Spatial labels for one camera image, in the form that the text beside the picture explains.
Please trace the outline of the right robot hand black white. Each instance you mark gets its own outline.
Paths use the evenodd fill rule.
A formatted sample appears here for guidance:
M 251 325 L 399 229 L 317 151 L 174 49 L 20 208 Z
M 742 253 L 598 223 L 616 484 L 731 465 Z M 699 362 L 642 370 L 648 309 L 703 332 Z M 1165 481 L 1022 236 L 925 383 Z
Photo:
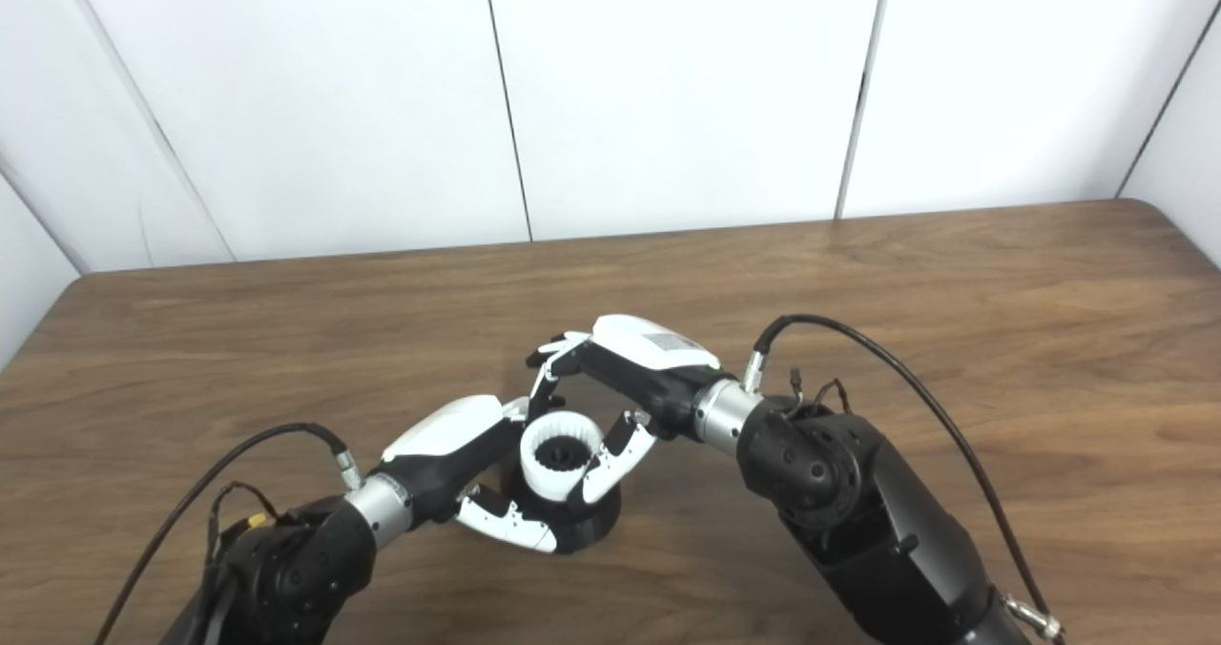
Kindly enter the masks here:
M 560 380 L 585 375 L 628 398 L 631 407 L 593 446 L 592 458 L 567 494 L 571 509 L 601 501 L 632 472 L 654 441 L 698 441 L 701 401 L 730 375 L 703 346 L 672 329 L 625 314 L 603 315 L 591 332 L 568 331 L 525 360 L 537 375 L 527 397 L 527 421 L 545 415 Z

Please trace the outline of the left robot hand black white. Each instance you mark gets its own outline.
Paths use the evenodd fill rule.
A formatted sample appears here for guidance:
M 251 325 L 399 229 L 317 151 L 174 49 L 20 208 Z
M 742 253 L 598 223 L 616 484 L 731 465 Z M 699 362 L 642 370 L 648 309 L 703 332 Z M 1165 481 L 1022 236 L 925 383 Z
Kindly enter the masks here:
M 525 397 L 502 403 L 493 395 L 475 395 L 441 406 L 402 432 L 369 476 L 369 483 L 404 494 L 396 531 L 458 522 L 519 548 L 558 552 L 549 524 L 527 519 L 505 494 L 477 484 L 477 476 L 516 450 L 526 418 Z

